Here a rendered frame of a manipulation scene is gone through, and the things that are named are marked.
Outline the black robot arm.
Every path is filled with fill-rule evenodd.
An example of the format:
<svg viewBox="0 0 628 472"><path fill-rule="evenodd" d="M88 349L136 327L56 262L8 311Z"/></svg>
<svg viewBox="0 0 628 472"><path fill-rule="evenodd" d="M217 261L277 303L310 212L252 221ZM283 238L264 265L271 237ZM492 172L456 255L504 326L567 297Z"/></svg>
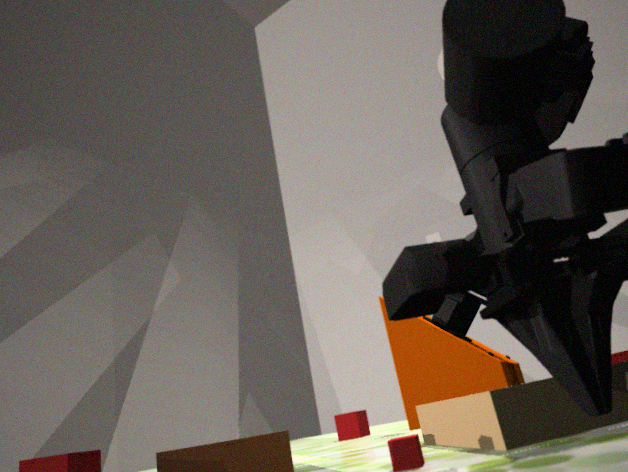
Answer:
<svg viewBox="0 0 628 472"><path fill-rule="evenodd" d="M574 124L593 79L586 21L566 17L563 0L447 0L442 17L445 101L441 123L461 177L487 149L520 138L549 146ZM493 207L503 243L517 221L565 220L628 209L628 132L605 146L568 149L494 177ZM446 296L423 319L466 334L488 301Z"/></svg>

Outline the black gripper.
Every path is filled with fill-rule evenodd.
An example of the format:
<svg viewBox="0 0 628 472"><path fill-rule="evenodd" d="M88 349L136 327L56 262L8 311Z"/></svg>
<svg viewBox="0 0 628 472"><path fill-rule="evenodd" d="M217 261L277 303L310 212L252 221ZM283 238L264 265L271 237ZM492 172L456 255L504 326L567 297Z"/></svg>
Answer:
<svg viewBox="0 0 628 472"><path fill-rule="evenodd" d="M462 170L463 214L476 221L485 251L466 239L404 248L383 281L389 321L436 314L447 295L483 289L483 320L503 325L589 416L612 410L613 304L628 280L628 219L590 239L598 216L517 221L522 234L500 237L494 177L566 148L540 138L495 145ZM554 261L568 257L569 260Z"/></svg>

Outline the red square block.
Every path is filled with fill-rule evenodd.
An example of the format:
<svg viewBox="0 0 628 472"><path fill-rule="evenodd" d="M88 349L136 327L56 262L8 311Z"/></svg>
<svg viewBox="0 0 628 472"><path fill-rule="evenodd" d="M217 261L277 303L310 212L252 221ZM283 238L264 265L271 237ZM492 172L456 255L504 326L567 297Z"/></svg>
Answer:
<svg viewBox="0 0 628 472"><path fill-rule="evenodd" d="M394 472L423 467L425 462L418 434L390 439L388 446Z"/></svg>
<svg viewBox="0 0 628 472"><path fill-rule="evenodd" d="M335 416L340 441L371 435L366 410Z"/></svg>
<svg viewBox="0 0 628 472"><path fill-rule="evenodd" d="M101 472L101 449L21 460L19 472Z"/></svg>
<svg viewBox="0 0 628 472"><path fill-rule="evenodd" d="M628 350L611 354L612 364L625 362L628 360Z"/></svg>

